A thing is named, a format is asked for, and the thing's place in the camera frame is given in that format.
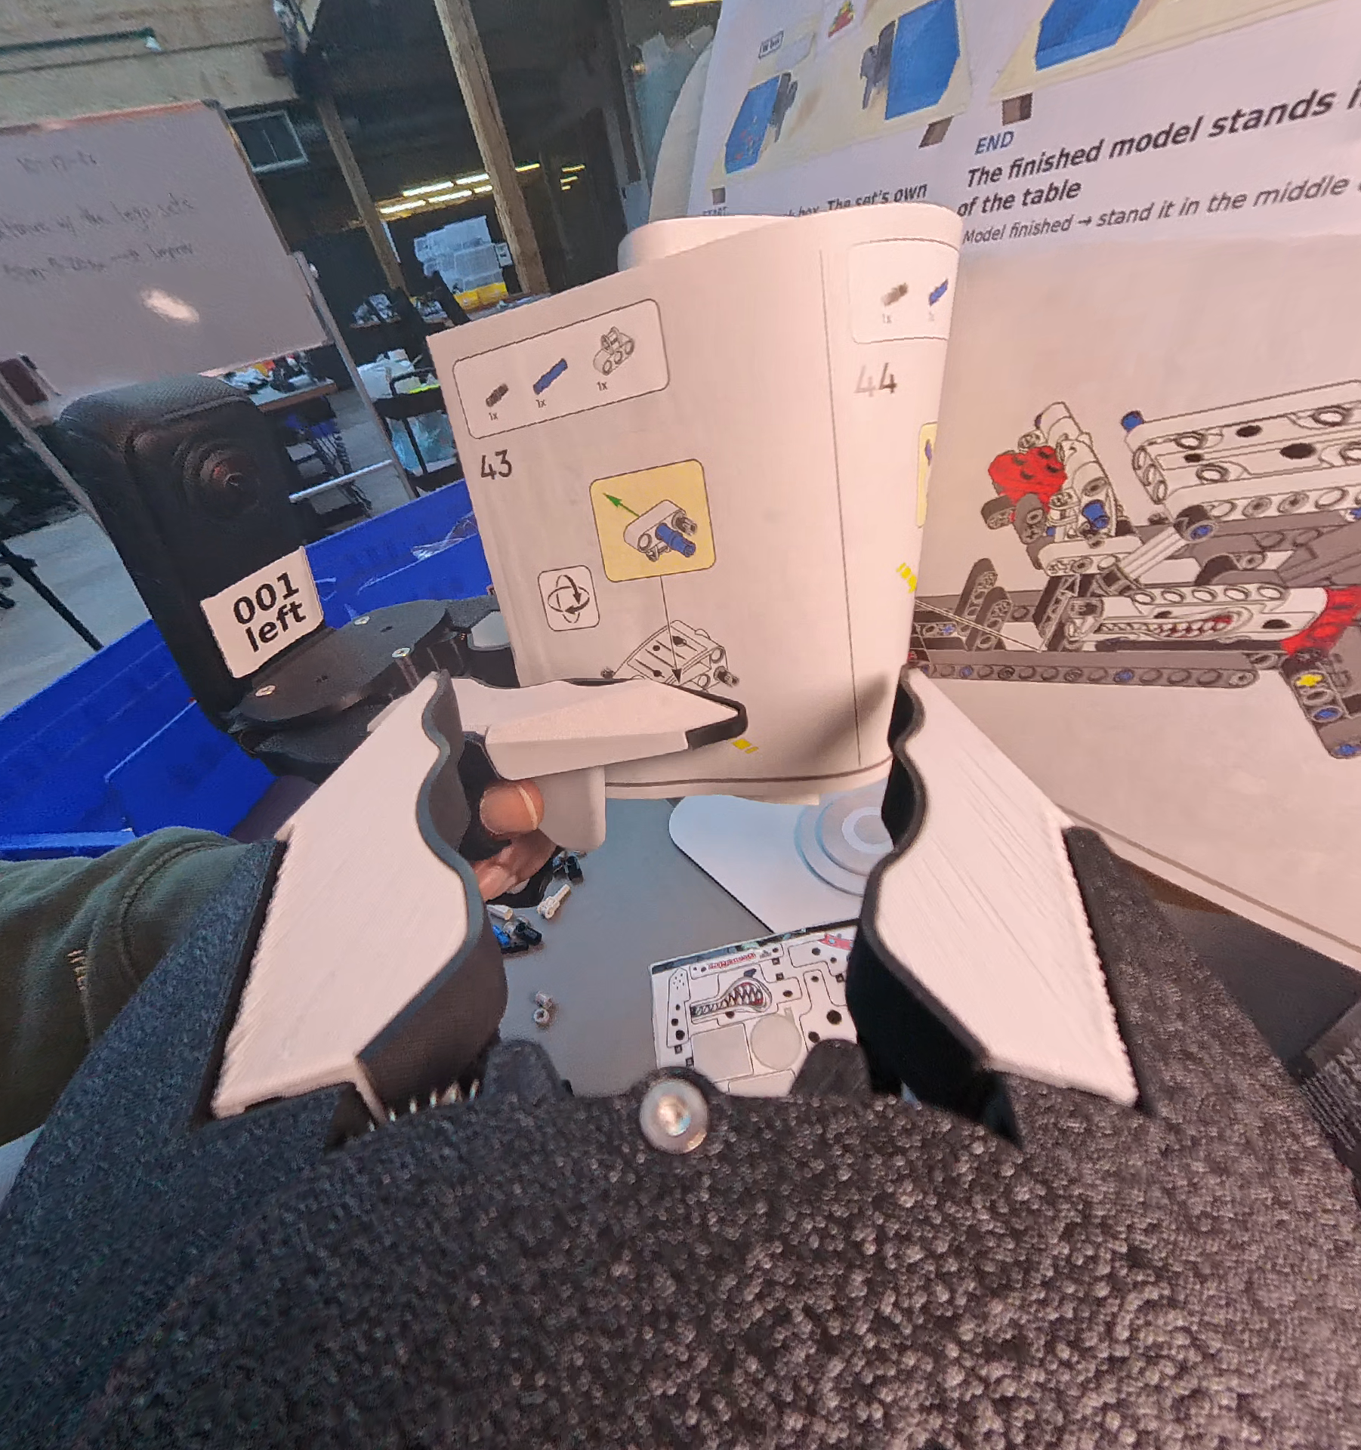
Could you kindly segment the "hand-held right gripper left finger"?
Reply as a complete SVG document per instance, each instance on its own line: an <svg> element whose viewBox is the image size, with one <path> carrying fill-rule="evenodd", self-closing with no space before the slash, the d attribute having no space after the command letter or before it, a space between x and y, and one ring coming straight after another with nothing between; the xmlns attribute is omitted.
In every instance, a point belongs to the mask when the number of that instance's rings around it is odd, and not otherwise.
<svg viewBox="0 0 1361 1450"><path fill-rule="evenodd" d="M437 674L279 830L212 1112L350 1086L370 1114L474 1079L509 1001L473 867L463 731Z"/></svg>

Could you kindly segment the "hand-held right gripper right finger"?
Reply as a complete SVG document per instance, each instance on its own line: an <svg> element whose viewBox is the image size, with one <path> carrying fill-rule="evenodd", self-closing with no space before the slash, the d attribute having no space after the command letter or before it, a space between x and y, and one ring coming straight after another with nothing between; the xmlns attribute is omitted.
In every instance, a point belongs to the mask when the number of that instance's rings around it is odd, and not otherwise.
<svg viewBox="0 0 1361 1450"><path fill-rule="evenodd" d="M891 850L847 969L871 1062L952 1112L1004 1112L1007 1075L1136 1104L1068 817L924 674L901 677L890 742Z"/></svg>

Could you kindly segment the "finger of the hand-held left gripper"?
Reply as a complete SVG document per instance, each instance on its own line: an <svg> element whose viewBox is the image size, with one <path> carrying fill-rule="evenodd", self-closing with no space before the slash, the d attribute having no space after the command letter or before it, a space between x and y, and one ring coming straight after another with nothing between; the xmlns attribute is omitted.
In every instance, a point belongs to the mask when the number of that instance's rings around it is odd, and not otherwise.
<svg viewBox="0 0 1361 1450"><path fill-rule="evenodd" d="M606 837L606 769L740 736L741 702L657 678L559 678L515 688L453 681L467 797L501 780L537 784L538 826L581 851Z"/></svg>

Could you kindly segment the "instruction booklet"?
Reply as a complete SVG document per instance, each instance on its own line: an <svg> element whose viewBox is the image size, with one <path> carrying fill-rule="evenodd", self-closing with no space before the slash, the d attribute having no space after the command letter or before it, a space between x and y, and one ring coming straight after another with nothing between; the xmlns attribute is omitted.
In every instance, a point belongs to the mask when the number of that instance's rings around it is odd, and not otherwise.
<svg viewBox="0 0 1361 1450"><path fill-rule="evenodd" d="M645 227L439 336L520 678L741 698L629 795L876 778L904 658L1125 858L1361 970L1361 232Z"/></svg>

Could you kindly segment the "person's left forearm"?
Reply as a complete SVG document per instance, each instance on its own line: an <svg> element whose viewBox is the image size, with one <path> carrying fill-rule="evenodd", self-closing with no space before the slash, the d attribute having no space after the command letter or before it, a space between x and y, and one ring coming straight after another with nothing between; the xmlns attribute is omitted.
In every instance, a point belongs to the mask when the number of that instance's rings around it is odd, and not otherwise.
<svg viewBox="0 0 1361 1450"><path fill-rule="evenodd" d="M0 1146L41 1126L92 1042L254 853L164 826L95 858L0 859Z"/></svg>

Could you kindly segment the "grey desk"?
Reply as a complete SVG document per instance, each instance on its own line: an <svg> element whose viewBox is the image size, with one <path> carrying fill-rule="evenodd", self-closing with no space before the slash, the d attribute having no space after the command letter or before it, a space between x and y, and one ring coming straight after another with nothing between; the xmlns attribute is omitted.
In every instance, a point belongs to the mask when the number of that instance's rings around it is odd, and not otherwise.
<svg viewBox="0 0 1361 1450"><path fill-rule="evenodd" d="M744 909L673 841L671 801L607 805L585 878L543 925L545 947L504 959L506 1039L538 1039L582 1096L620 1092L659 1070L651 965L763 937Z"/></svg>

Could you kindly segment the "person's left hand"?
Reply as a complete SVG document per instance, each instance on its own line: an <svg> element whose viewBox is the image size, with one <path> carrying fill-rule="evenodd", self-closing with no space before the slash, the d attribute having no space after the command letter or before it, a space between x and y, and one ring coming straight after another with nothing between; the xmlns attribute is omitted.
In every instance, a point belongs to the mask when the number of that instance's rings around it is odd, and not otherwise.
<svg viewBox="0 0 1361 1450"><path fill-rule="evenodd" d="M459 756L459 778L470 806L470 823L457 850L488 903L534 876L556 844L545 833L540 786L503 778L473 734L467 734Z"/></svg>

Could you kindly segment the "pile of small toy brick parts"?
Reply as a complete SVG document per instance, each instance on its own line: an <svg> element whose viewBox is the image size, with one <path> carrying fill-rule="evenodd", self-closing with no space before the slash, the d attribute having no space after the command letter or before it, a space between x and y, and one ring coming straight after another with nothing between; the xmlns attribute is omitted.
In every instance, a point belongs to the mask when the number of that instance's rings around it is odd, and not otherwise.
<svg viewBox="0 0 1361 1450"><path fill-rule="evenodd" d="M585 878L585 855L584 850L559 845L521 887L487 903L490 933L507 962L545 947L543 925L560 914Z"/></svg>

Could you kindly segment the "whiteboard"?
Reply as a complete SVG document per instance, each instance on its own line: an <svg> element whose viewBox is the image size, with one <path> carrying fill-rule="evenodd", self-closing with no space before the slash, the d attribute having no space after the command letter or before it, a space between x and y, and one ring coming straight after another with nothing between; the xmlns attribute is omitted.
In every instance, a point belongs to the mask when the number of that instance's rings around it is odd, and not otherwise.
<svg viewBox="0 0 1361 1450"><path fill-rule="evenodd" d="M44 405L326 343L218 104L0 129L0 363Z"/></svg>

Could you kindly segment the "white sticker sheet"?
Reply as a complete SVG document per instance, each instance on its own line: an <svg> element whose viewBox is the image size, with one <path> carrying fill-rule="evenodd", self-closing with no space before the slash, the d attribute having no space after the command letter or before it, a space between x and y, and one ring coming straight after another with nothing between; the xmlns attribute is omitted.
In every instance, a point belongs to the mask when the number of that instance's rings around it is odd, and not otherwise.
<svg viewBox="0 0 1361 1450"><path fill-rule="evenodd" d="M812 1047L855 1040L846 978L855 922L774 933L651 965L659 1070L780 1096Z"/></svg>

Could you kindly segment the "wall poster with instructions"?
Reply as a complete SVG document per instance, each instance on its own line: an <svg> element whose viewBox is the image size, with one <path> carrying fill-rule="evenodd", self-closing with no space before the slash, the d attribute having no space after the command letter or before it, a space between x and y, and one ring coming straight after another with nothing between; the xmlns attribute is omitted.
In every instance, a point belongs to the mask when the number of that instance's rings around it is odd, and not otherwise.
<svg viewBox="0 0 1361 1450"><path fill-rule="evenodd" d="M698 124L691 213L1361 233L1361 1L726 2Z"/></svg>

